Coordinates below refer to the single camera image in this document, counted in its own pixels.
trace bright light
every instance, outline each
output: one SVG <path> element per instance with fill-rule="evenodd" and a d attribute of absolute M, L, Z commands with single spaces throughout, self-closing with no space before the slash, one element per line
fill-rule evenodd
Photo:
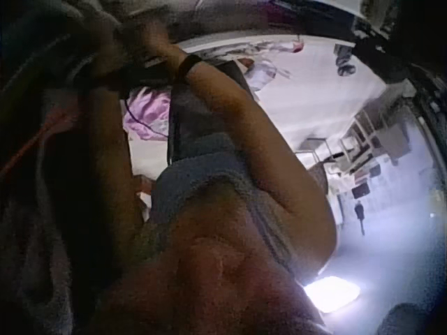
<path fill-rule="evenodd" d="M 307 296 L 323 313 L 331 313 L 353 302 L 360 288 L 338 277 L 326 277 L 305 287 Z"/>

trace cable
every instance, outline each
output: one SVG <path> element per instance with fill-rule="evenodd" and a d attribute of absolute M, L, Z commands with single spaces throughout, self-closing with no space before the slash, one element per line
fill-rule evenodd
<path fill-rule="evenodd" d="M 124 99 L 124 105 L 126 106 L 127 112 L 129 113 L 129 115 L 132 117 L 132 119 L 137 122 L 138 124 L 141 124 L 142 126 L 146 127 L 147 129 L 149 129 L 151 132 L 153 132 L 154 134 L 157 134 L 159 136 L 162 136 L 164 138 L 168 138 L 168 136 L 166 136 L 165 134 L 159 133 L 157 131 L 155 131 L 154 129 L 152 129 L 150 126 L 148 126 L 147 124 L 145 124 L 144 122 L 141 122 L 140 120 L 138 120 L 135 115 L 132 114 L 131 109 L 129 108 L 129 104 L 127 103 L 127 99 Z"/>

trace pink fabric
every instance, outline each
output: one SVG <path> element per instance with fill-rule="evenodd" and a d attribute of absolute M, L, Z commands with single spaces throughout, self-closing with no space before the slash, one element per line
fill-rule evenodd
<path fill-rule="evenodd" d="M 129 109 L 135 118 L 148 125 L 136 122 L 124 108 L 123 127 L 134 132 L 141 140 L 168 140 L 170 91 L 151 90 L 148 87 L 135 89 L 128 99 Z"/>

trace black wristband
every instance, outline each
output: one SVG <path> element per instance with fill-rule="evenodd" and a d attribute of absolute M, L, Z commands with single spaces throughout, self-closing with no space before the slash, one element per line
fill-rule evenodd
<path fill-rule="evenodd" d="M 188 75 L 193 66 L 195 66 L 197 63 L 200 63 L 201 61 L 202 59 L 195 54 L 189 54 L 188 56 L 186 56 L 184 61 L 179 66 L 176 79 L 178 81 L 184 81 L 184 78 Z"/>

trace fabric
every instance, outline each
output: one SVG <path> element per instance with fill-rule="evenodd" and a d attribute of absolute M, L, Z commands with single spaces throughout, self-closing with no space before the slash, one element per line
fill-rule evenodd
<path fill-rule="evenodd" d="M 170 91 L 151 90 L 148 87 L 131 92 L 128 105 L 137 122 L 123 106 L 123 127 L 130 135 L 141 140 L 166 141 L 168 138 Z"/>
<path fill-rule="evenodd" d="M 200 188 L 216 179 L 232 183 L 257 225 L 273 258 L 291 275 L 302 278 L 290 241 L 278 222 L 278 215 L 265 201 L 266 194 L 253 184 L 244 161 L 225 133 L 215 133 L 185 148 L 183 156 L 169 166 L 157 179 L 152 193 L 151 220 L 154 231 L 154 254 L 162 252 L 169 240 L 170 225 L 184 203 Z"/>
<path fill-rule="evenodd" d="M 29 186 L 36 192 L 35 205 L 20 201 L 4 184 L 1 188 L 0 305 L 16 306 L 16 313 L 23 313 L 23 321 L 12 325 L 16 330 L 23 323 L 35 334 L 68 335 L 73 330 L 70 263 L 55 223 L 43 161 L 47 139 L 75 118 L 70 110 L 57 108 L 45 118 L 57 122 L 38 142 L 35 184 Z"/>
<path fill-rule="evenodd" d="M 270 83 L 277 75 L 278 69 L 267 59 L 255 61 L 255 63 L 245 73 L 245 80 L 250 89 L 257 92 Z"/>

